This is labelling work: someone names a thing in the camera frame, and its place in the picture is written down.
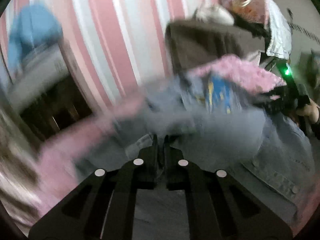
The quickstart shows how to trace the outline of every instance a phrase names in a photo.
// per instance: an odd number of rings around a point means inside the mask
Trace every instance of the pink striped wall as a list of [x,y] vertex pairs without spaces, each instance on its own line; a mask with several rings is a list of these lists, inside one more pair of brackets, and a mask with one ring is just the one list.
[[[12,0],[13,6],[0,17],[5,60],[12,17],[33,1]],[[218,0],[40,1],[61,22],[85,82],[98,105],[107,109],[114,99],[144,82],[170,75],[164,46],[164,25],[168,21],[191,16],[204,1]]]

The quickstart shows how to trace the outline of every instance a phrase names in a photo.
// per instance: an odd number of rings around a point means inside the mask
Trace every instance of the black mount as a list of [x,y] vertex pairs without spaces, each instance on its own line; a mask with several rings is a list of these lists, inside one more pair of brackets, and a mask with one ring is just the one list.
[[132,239],[137,189],[154,189],[162,165],[167,189],[185,191],[190,239],[292,239],[288,225],[225,171],[202,171],[168,137],[159,149],[154,136],[138,159],[91,174],[31,228],[29,239]]

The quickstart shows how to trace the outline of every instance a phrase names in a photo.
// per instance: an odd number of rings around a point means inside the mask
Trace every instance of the green light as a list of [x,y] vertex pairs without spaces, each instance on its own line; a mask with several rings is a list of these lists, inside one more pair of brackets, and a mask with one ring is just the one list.
[[291,68],[288,66],[287,70],[284,72],[286,76],[289,76],[291,74]]

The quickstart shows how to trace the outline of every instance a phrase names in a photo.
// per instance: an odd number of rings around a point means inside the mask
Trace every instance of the gray jacket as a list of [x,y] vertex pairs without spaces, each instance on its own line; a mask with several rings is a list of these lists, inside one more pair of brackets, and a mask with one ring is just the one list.
[[[211,82],[217,85],[209,92]],[[252,106],[255,97],[214,75],[177,76],[147,91],[140,114],[118,120],[116,135],[76,163],[81,179],[96,168],[119,169],[151,144],[151,134],[180,135],[172,146],[185,159],[211,172],[226,169],[291,222],[315,169],[310,142],[291,119],[266,115]]]

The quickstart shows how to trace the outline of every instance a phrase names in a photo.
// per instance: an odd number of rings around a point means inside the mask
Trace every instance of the person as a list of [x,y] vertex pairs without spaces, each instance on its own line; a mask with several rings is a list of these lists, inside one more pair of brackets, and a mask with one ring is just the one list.
[[306,116],[309,120],[312,131],[316,138],[320,140],[320,107],[310,99],[311,104],[296,111],[297,115]]

